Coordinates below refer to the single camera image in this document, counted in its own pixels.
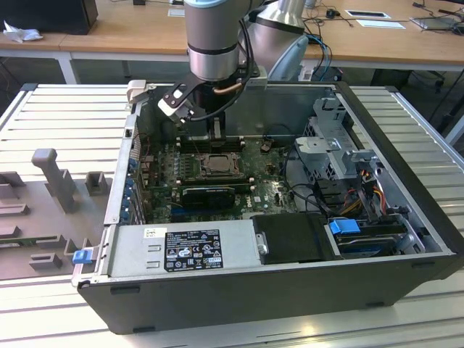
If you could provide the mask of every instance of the warning label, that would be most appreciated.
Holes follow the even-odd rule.
[[[223,268],[219,230],[168,232],[165,238],[165,270]]]

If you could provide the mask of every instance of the blue drive latch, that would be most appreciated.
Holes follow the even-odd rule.
[[[92,263],[92,250],[84,249],[74,252],[74,255],[72,256],[72,263],[74,265]]]
[[[332,234],[349,234],[361,232],[356,220],[353,219],[334,220],[329,223],[328,226],[331,228]]]

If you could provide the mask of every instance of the copper pipe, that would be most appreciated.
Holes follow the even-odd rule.
[[[243,87],[241,83],[236,83],[235,85],[232,85],[224,89],[213,88],[212,91],[215,92],[215,94],[217,94],[218,96],[223,96],[223,95],[229,94],[230,92],[234,92],[240,89],[241,87]]]

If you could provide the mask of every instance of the screw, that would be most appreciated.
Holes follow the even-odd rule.
[[[268,253],[268,248],[264,244],[258,244],[258,252],[260,255],[266,255]]]

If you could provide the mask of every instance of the green circuit board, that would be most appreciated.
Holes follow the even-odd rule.
[[[199,165],[204,154],[181,154],[175,145],[169,144],[159,148],[152,163],[155,175],[149,175],[146,189],[150,207],[147,223],[179,223],[214,220],[248,219],[254,214],[278,214],[296,212],[297,207],[283,184],[281,168],[285,160],[283,149],[272,148],[263,153],[262,139],[250,139],[241,152],[226,154],[227,159],[235,163],[237,173],[232,178],[253,178],[252,184],[235,183],[229,185],[223,179],[220,186],[239,188],[236,190],[235,203],[226,210],[189,211],[181,204],[181,190],[184,181],[189,178],[201,178],[204,168]],[[241,186],[252,189],[241,191]]]

